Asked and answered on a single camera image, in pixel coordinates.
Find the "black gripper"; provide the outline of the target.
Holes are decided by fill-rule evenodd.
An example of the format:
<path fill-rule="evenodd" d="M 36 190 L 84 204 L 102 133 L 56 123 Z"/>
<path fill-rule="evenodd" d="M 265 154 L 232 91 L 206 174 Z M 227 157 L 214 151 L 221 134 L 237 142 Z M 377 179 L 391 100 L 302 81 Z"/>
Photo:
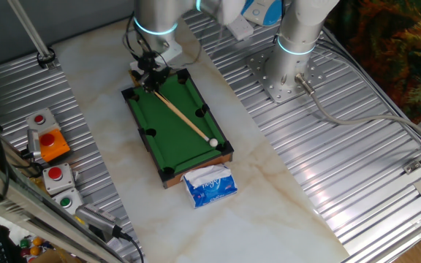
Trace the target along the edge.
<path fill-rule="evenodd" d="M 141 77 L 141 86 L 146 93 L 153 93 L 159 90 L 159 86 L 163 85 L 166 79 L 170 75 L 170 68 L 167 62 L 164 62 L 164 66 L 160 66 L 156 62 L 157 57 L 162 57 L 156 51 L 145 51 L 138 58 L 138 67 L 148 73 L 149 75 L 143 75 Z"/>

